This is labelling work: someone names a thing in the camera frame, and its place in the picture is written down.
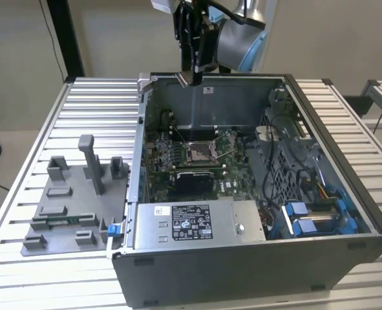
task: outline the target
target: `white sticker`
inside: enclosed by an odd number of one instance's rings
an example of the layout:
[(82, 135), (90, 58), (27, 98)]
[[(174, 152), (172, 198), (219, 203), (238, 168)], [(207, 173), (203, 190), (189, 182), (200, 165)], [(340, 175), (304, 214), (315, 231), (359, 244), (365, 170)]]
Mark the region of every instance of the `white sticker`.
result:
[(157, 205), (154, 208), (154, 215), (169, 216), (171, 215), (171, 207), (168, 205)]
[(214, 88), (213, 87), (204, 87), (204, 94), (213, 94)]

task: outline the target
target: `aluminum extrusion table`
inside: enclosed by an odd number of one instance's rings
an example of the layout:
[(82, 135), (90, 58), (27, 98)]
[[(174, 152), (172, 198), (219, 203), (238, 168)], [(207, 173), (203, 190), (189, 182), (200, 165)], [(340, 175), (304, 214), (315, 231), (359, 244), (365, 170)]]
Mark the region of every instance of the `aluminum extrusion table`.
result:
[[(298, 80), (323, 123), (382, 210), (382, 145), (332, 85)], [(138, 113), (135, 79), (80, 78), (63, 86), (0, 210), (0, 309), (128, 309), (105, 251), (23, 257), (53, 155), (85, 164), (81, 134), (101, 162), (131, 163)], [(181, 309), (381, 309), (382, 256), (355, 267), (330, 292), (185, 305)]]

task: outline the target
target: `gray 3d printed holder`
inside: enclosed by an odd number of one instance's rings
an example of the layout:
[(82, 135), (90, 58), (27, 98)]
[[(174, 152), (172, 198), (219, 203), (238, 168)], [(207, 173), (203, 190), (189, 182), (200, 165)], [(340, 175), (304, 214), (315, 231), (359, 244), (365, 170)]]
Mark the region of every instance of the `gray 3d printed holder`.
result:
[(87, 166), (67, 166), (64, 156), (51, 157), (23, 256), (106, 248), (107, 226), (123, 220), (129, 166), (122, 157), (101, 165), (93, 144), (92, 135), (80, 137), (78, 146)]

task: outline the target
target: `power supply label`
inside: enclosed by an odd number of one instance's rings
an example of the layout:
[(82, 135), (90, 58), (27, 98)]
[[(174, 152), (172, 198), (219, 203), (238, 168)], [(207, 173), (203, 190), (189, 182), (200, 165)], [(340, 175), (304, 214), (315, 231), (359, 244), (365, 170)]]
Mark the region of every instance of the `power supply label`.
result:
[(176, 241), (212, 239), (209, 205), (172, 206), (172, 238)]

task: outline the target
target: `black pole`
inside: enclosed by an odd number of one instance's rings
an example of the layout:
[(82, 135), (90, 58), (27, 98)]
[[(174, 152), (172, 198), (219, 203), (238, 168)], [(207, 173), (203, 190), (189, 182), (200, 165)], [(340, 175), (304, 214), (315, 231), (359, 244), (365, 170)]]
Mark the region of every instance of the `black pole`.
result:
[(67, 0), (47, 0), (47, 5), (53, 20), (67, 75), (72, 78), (85, 76)]

